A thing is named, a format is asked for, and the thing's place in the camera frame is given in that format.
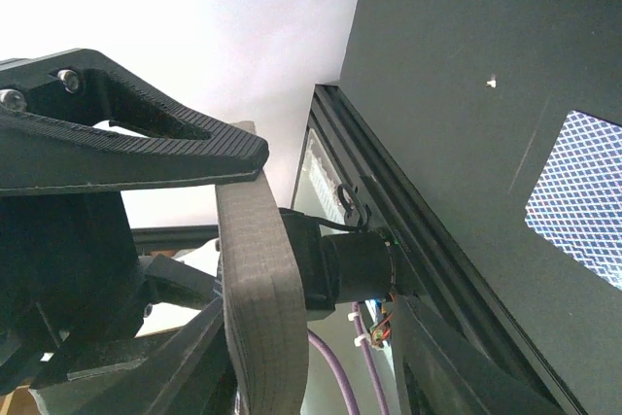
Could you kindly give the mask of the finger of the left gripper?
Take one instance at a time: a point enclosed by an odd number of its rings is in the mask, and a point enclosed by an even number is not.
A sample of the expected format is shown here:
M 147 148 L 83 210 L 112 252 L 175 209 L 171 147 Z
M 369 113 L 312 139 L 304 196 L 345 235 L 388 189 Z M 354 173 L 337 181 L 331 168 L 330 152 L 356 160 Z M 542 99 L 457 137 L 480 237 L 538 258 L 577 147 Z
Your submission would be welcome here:
M 101 52 L 1 64 L 1 189 L 120 191 L 256 179 L 267 142 L 186 107 Z

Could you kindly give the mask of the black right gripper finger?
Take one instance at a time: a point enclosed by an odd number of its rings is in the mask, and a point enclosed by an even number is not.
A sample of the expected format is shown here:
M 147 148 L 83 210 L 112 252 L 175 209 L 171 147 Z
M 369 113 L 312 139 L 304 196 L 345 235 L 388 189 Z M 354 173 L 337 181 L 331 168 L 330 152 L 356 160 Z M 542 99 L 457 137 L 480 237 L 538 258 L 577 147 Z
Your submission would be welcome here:
M 416 298 L 397 298 L 391 328 L 403 414 L 563 412 L 490 362 Z

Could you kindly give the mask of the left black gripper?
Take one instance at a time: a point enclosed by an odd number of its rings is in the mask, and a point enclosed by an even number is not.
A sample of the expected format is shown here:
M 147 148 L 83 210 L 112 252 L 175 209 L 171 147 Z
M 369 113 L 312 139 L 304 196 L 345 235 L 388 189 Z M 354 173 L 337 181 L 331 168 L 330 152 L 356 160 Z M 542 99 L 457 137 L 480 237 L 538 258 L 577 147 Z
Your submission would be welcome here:
M 6 196 L 1 388 L 35 377 L 43 414 L 226 414 L 223 301 L 205 307 L 213 288 L 207 273 L 138 254 L 117 191 Z M 159 303 L 205 308 L 132 338 Z

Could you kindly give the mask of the burn card off mat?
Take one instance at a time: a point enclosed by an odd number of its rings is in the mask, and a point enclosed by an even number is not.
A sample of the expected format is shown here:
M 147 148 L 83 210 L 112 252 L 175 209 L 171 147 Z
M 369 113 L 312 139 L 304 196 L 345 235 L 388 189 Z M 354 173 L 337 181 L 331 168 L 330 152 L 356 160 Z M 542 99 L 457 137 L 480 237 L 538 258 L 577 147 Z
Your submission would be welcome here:
M 621 127 L 567 114 L 526 204 L 526 225 L 621 287 Z

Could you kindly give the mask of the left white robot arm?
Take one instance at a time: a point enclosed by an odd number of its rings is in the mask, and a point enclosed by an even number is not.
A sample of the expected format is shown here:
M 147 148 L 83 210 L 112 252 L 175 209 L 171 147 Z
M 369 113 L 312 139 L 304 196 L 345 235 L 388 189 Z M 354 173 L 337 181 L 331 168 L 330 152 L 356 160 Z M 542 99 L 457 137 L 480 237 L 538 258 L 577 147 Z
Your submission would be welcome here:
M 307 323 L 394 287 L 380 231 L 279 207 L 267 142 L 101 52 L 1 65 L 1 391 L 45 414 L 296 414 Z M 222 272 L 138 247 L 122 194 L 214 186 Z

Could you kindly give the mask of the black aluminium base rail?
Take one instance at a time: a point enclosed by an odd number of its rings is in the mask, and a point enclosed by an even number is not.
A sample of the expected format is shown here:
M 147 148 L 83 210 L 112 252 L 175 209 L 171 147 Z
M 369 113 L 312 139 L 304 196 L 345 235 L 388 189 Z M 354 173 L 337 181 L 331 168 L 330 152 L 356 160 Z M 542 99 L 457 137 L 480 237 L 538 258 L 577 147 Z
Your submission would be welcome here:
M 476 271 L 345 94 L 318 85 L 307 131 L 314 129 L 342 182 L 367 206 L 368 226 L 388 235 L 400 295 L 416 298 L 508 375 L 560 407 L 582 406 Z

